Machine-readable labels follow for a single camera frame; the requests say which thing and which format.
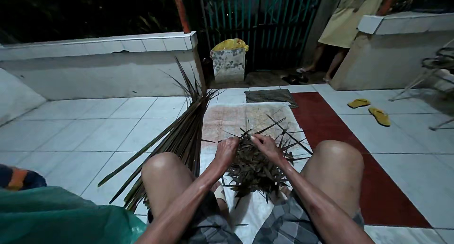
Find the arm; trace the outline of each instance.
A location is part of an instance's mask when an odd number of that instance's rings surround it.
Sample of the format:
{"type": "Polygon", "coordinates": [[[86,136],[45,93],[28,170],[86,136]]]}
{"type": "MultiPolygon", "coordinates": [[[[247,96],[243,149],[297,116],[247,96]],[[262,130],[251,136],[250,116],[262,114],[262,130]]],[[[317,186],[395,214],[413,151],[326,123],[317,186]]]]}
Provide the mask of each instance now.
{"type": "Polygon", "coordinates": [[[237,146],[238,138],[220,142],[214,160],[207,169],[153,220],[136,243],[168,244],[179,241],[211,186],[230,166],[237,146]]]}
{"type": "Polygon", "coordinates": [[[254,135],[252,141],[289,179],[315,228],[327,244],[374,243],[365,231],[330,197],[307,181],[290,165],[271,137],[254,135]]]}

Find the palm frond bundle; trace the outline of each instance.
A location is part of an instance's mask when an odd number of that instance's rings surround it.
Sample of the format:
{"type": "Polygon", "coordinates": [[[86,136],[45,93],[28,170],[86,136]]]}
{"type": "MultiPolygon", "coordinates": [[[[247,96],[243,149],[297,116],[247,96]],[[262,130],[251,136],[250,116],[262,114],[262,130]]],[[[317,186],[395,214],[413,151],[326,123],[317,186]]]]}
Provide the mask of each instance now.
{"type": "MultiPolygon", "coordinates": [[[[197,84],[194,76],[195,85],[192,85],[188,76],[181,67],[180,62],[175,57],[181,74],[184,78],[185,85],[177,82],[178,86],[190,96],[191,103],[188,109],[164,131],[155,137],[151,142],[145,145],[139,152],[133,155],[124,164],[118,167],[115,171],[111,172],[104,179],[102,179],[98,187],[114,177],[118,172],[136,160],[140,155],[150,149],[160,139],[163,139],[156,148],[151,152],[147,159],[132,173],[128,180],[121,186],[118,192],[114,195],[110,203],[112,203],[118,196],[127,188],[127,186],[140,174],[144,163],[156,154],[163,152],[172,152],[181,159],[181,161],[191,170],[194,176],[199,176],[200,168],[200,145],[201,145],[201,131],[203,124],[203,115],[207,110],[208,102],[211,98],[216,96],[217,90],[212,90],[208,93],[203,93],[201,87],[197,84]]],[[[145,205],[148,206],[147,194],[145,192],[144,183],[139,177],[131,190],[124,198],[124,207],[127,210],[135,211],[140,201],[144,200],[145,205]]]]}

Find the doormat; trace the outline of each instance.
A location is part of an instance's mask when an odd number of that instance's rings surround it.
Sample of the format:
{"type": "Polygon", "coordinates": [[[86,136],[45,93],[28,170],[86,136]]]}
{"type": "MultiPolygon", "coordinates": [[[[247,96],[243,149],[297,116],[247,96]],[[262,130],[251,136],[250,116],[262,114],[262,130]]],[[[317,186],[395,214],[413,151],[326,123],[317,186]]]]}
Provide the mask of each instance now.
{"type": "Polygon", "coordinates": [[[290,108],[298,108],[292,94],[287,89],[245,91],[246,102],[289,102],[290,108]]]}

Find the yellow plastic bag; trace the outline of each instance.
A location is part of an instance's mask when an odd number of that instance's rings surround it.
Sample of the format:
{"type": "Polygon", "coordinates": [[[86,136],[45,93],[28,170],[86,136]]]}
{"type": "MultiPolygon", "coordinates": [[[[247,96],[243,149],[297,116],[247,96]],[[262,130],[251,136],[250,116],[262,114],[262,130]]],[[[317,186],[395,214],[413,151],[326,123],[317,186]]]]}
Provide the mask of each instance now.
{"type": "Polygon", "coordinates": [[[234,38],[222,41],[221,43],[213,47],[212,51],[231,50],[238,48],[244,48],[245,51],[249,50],[249,46],[246,45],[246,43],[243,40],[239,38],[234,38]]]}

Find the red tile floor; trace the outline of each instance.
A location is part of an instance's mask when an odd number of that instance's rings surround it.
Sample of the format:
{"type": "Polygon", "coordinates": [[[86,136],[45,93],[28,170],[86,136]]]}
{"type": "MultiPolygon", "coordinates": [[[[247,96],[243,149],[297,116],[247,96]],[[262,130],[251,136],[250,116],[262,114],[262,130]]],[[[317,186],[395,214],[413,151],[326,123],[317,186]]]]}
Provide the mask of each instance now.
{"type": "Polygon", "coordinates": [[[312,149],[327,139],[347,142],[364,158],[361,212],[366,224],[430,228],[430,224],[318,92],[293,93],[293,114],[312,149]]]}

